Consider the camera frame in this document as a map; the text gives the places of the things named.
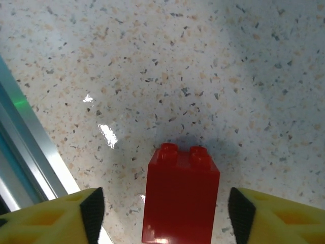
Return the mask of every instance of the speckled floor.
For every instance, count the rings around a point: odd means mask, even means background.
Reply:
[[[104,227],[140,243],[147,164],[166,141],[221,171],[212,243],[241,186],[325,209],[325,1],[0,2],[0,54]]]

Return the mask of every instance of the lego stud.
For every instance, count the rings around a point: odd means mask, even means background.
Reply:
[[[170,151],[177,151],[178,147],[177,147],[176,144],[173,144],[173,143],[163,143],[160,146],[160,149],[162,149],[162,150],[170,150]]]
[[[211,156],[208,150],[201,146],[193,146],[189,150],[189,162],[196,169],[209,170],[211,168]]]
[[[163,143],[158,151],[157,161],[164,164],[175,165],[177,163],[177,145]]]

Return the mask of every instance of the terrazzo floor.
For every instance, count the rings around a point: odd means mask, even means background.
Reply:
[[[0,54],[80,188],[104,188],[115,244],[141,243],[147,164],[167,141],[209,149],[212,243],[230,244],[231,187],[325,209],[324,6],[2,0]]]

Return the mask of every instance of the red lego brick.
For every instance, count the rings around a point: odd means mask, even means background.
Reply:
[[[206,148],[162,144],[148,165],[142,242],[210,244],[219,178]]]

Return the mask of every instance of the black rubber pad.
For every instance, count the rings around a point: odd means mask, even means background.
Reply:
[[[6,224],[8,221],[6,219],[0,219],[0,227]]]
[[[247,244],[256,208],[236,188],[230,191],[228,211],[237,244]]]
[[[81,204],[82,221],[89,244],[97,244],[105,212],[103,189],[97,188]]]

